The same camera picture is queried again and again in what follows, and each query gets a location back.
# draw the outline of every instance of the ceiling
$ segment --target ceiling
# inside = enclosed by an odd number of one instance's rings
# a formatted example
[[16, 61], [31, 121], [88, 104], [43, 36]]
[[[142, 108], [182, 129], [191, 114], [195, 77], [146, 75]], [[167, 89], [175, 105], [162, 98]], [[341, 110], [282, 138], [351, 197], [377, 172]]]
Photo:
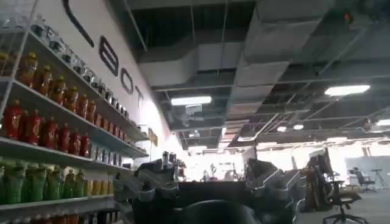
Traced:
[[[390, 107], [390, 3], [382, 0], [112, 1], [141, 72], [182, 146], [374, 138]], [[346, 13], [351, 20], [346, 20]], [[364, 83], [364, 94], [327, 97]], [[171, 99], [211, 96], [201, 111]], [[302, 131], [292, 130], [302, 124]], [[278, 132], [286, 126], [288, 131]]]

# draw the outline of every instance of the gray floor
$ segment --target gray floor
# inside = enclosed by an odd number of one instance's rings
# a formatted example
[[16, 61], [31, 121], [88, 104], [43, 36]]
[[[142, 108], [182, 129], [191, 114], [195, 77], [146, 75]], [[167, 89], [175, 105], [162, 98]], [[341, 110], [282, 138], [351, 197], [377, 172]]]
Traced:
[[[390, 223], [390, 191], [381, 191], [378, 193], [362, 193], [363, 198], [351, 205], [348, 214], [364, 217], [370, 224], [389, 224]], [[327, 212], [302, 213], [298, 224], [322, 224], [322, 218], [328, 215], [338, 213], [336, 209]]]

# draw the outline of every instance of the metal shelf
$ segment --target metal shelf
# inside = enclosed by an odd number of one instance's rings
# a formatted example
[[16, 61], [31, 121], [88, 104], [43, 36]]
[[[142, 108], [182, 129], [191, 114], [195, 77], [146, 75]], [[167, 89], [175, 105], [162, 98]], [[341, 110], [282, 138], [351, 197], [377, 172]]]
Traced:
[[147, 153], [139, 151], [134, 145], [130, 145], [113, 134], [95, 126], [17, 80], [13, 82], [9, 99], [19, 99], [21, 107], [25, 110], [32, 111], [37, 108], [44, 108], [45, 110], [40, 110], [40, 116], [43, 116], [46, 119], [50, 116], [54, 116], [55, 121], [58, 122], [59, 125], [68, 123], [70, 129], [75, 130], [77, 128], [81, 135], [88, 133], [93, 141], [108, 147], [112, 151], [121, 153], [124, 156], [132, 158], [148, 156]]
[[57, 75], [64, 74], [65, 80], [71, 86], [78, 87], [79, 92], [86, 94], [89, 99], [95, 100], [96, 109], [103, 114], [110, 122], [114, 122], [122, 127], [127, 135], [134, 141], [148, 140], [149, 138], [137, 129], [126, 119], [119, 111], [109, 104], [95, 89], [92, 88], [78, 73], [76, 73], [69, 64], [63, 61], [52, 49], [47, 47], [42, 41], [33, 33], [29, 32], [25, 51], [35, 51], [40, 61], [52, 65], [57, 70]]
[[0, 137], [0, 149], [0, 155], [4, 157], [18, 158], [21, 160], [39, 163], [56, 164], [62, 167], [70, 166], [110, 173], [116, 173], [120, 170], [128, 170], [125, 167], [101, 163], [86, 157], [76, 156], [3, 137]]
[[112, 195], [97, 195], [54, 201], [38, 201], [14, 205], [0, 205], [0, 222], [35, 218], [40, 215], [65, 215], [111, 209], [115, 207]]

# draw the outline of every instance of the red sauce bottle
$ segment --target red sauce bottle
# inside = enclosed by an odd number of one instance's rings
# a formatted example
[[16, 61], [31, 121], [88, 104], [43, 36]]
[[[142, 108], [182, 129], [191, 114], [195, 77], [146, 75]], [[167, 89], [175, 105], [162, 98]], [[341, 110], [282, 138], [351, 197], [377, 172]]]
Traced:
[[90, 139], [88, 134], [81, 137], [81, 147], [80, 147], [80, 156], [89, 157], [90, 155]]
[[43, 119], [39, 116], [39, 111], [34, 110], [27, 119], [26, 132], [24, 134], [25, 142], [38, 145], [42, 123]]
[[40, 145], [49, 149], [54, 149], [56, 142], [57, 123], [54, 122], [54, 117], [50, 117], [50, 120], [45, 123], [42, 128], [42, 134], [40, 138]]
[[6, 138], [18, 139], [19, 123], [22, 116], [22, 109], [19, 107], [19, 100], [14, 100], [12, 105], [4, 110], [4, 118], [2, 125], [2, 134]]
[[67, 123], [64, 124], [63, 128], [58, 130], [57, 136], [58, 136], [57, 150], [61, 152], [68, 152], [70, 131]]
[[78, 129], [76, 129], [74, 133], [71, 133], [68, 152], [73, 155], [79, 155], [80, 147], [81, 147], [80, 135], [78, 133]]

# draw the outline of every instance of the ceiling light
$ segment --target ceiling light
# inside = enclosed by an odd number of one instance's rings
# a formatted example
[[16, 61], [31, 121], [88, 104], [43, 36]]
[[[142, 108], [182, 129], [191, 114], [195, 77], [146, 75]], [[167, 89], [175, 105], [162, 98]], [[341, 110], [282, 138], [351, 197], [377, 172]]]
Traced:
[[293, 126], [293, 129], [294, 130], [302, 130], [303, 129], [303, 125], [302, 124], [296, 124]]
[[279, 132], [285, 132], [287, 130], [287, 128], [285, 126], [279, 126], [277, 131]]
[[390, 119], [383, 119], [383, 120], [379, 120], [377, 123], [376, 123], [377, 126], [388, 126], [390, 125]]
[[327, 142], [342, 142], [347, 140], [347, 137], [332, 137], [332, 138], [327, 138]]
[[194, 96], [194, 97], [181, 97], [181, 98], [171, 99], [171, 104], [173, 106], [206, 104], [210, 102], [211, 102], [211, 96]]
[[370, 88], [369, 85], [335, 86], [335, 87], [329, 87], [325, 91], [325, 95], [345, 96], [349, 94], [364, 93], [369, 88]]

